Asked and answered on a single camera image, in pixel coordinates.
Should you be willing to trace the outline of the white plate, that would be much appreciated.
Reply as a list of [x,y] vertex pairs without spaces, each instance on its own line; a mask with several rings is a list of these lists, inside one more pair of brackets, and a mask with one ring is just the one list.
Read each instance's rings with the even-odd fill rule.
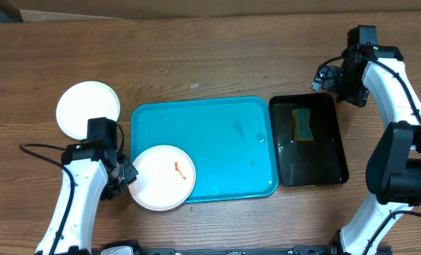
[[120,100],[107,84],[83,81],[62,94],[56,108],[56,120],[65,135],[82,140],[86,138],[89,119],[105,117],[117,121],[120,110]]
[[151,147],[137,156],[133,166],[138,175],[129,185],[129,192],[137,204],[148,210],[174,209],[188,199],[195,187],[195,165],[177,147]]

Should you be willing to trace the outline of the yellow green sponge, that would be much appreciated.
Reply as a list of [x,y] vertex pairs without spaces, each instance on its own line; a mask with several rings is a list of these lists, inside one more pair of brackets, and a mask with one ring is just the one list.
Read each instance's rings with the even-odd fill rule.
[[308,108],[296,108],[292,111],[293,141],[308,142],[313,140],[311,131],[311,110]]

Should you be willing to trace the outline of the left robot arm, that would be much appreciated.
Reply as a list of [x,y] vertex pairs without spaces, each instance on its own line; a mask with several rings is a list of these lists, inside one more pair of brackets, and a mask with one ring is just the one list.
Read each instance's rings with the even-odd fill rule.
[[114,120],[93,118],[87,136],[62,152],[63,179],[50,225],[36,254],[90,254],[100,200],[122,195],[138,171],[117,141],[122,128]]

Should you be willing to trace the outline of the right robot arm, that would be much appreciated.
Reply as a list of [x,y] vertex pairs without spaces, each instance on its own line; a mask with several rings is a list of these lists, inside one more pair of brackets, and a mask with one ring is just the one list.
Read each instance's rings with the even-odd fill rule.
[[349,30],[338,60],[339,67],[329,59],[317,68],[311,88],[359,107],[372,96],[384,133],[367,163],[367,197],[323,253],[391,254],[379,244],[392,226],[404,215],[421,217],[413,210],[421,205],[421,103],[400,50],[379,45],[375,26]]

